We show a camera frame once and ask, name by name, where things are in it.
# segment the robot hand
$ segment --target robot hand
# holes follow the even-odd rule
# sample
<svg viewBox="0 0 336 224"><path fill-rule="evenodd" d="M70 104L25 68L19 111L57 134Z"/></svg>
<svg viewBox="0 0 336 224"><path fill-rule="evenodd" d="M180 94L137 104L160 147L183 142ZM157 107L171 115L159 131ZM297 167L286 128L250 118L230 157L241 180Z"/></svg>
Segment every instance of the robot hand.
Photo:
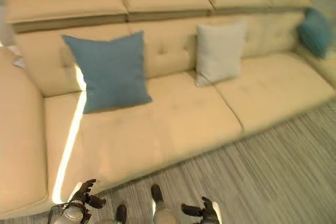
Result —
<svg viewBox="0 0 336 224"><path fill-rule="evenodd" d="M222 224L221 213L216 202L212 202L206 197L202 197L205 208L188 206L182 204L182 211L189 216L202 217L200 224Z"/></svg>

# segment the sunlight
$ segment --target sunlight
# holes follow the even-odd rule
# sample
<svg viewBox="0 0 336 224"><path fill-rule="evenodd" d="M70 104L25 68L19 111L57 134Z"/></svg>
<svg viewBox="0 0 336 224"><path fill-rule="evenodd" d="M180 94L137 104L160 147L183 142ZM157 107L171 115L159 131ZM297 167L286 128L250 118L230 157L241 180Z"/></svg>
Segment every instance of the sunlight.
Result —
<svg viewBox="0 0 336 224"><path fill-rule="evenodd" d="M75 71L76 71L76 79L78 81L79 87L82 91L86 90L86 83L84 81L84 76L82 71L80 70L79 66L75 64Z"/></svg>
<svg viewBox="0 0 336 224"><path fill-rule="evenodd" d="M153 216L155 214L155 209L156 209L156 203L155 203L154 199L152 199L152 214L153 214Z"/></svg>
<svg viewBox="0 0 336 224"><path fill-rule="evenodd" d="M71 122L69 134L67 137L67 143L63 150L62 159L58 167L56 182L55 182L54 188L52 189L53 191L52 191L51 199L55 204L64 203L61 200L61 187L64 181L65 171L67 169L67 165L70 159L72 148L73 148L73 145L75 144L76 136L79 130L80 121L83 116L83 110L84 110L85 103L86 103L86 92L82 92L80 94L78 104L76 107L76 111L74 113L74 117Z"/></svg>

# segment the tufted button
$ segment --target tufted button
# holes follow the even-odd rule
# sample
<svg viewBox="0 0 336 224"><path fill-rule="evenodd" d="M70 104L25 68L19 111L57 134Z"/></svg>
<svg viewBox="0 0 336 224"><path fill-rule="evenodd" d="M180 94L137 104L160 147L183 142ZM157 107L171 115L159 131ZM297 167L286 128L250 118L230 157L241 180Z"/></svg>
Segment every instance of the tufted button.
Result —
<svg viewBox="0 0 336 224"><path fill-rule="evenodd" d="M282 32L280 32L280 31L278 31L278 32L275 33L275 37L276 37L276 38L281 37L281 35L282 35Z"/></svg>
<svg viewBox="0 0 336 224"><path fill-rule="evenodd" d="M165 54L165 53L166 53L166 50L164 49L163 44L161 44L161 46L160 46L160 50L159 50L159 54L160 54L160 55L163 55L163 54Z"/></svg>

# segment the carpet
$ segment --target carpet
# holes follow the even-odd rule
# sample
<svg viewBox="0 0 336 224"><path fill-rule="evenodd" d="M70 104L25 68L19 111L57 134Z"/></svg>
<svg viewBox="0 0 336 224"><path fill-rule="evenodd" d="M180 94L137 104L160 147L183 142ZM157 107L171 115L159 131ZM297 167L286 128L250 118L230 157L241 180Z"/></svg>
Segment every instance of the carpet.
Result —
<svg viewBox="0 0 336 224"><path fill-rule="evenodd" d="M90 223L110 219L121 203L128 223L151 223L150 188L161 186L179 223L181 203L218 202L224 223L336 223L336 99L287 122L147 177L104 191ZM0 221L46 223L47 213Z"/></svg>

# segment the throw pillow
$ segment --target throw pillow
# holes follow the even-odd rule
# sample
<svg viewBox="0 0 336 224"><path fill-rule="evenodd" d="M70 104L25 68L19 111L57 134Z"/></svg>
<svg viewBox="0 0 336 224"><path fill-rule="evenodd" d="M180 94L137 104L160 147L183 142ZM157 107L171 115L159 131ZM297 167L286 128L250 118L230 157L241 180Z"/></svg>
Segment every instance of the throw pillow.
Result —
<svg viewBox="0 0 336 224"><path fill-rule="evenodd" d="M205 86L240 74L247 22L198 25L196 85Z"/></svg>
<svg viewBox="0 0 336 224"><path fill-rule="evenodd" d="M332 41L331 25L324 15L310 7L299 26L302 43L317 57L325 58Z"/></svg>
<svg viewBox="0 0 336 224"><path fill-rule="evenodd" d="M84 113L152 101L143 72L143 31L112 41L62 38L87 85Z"/></svg>

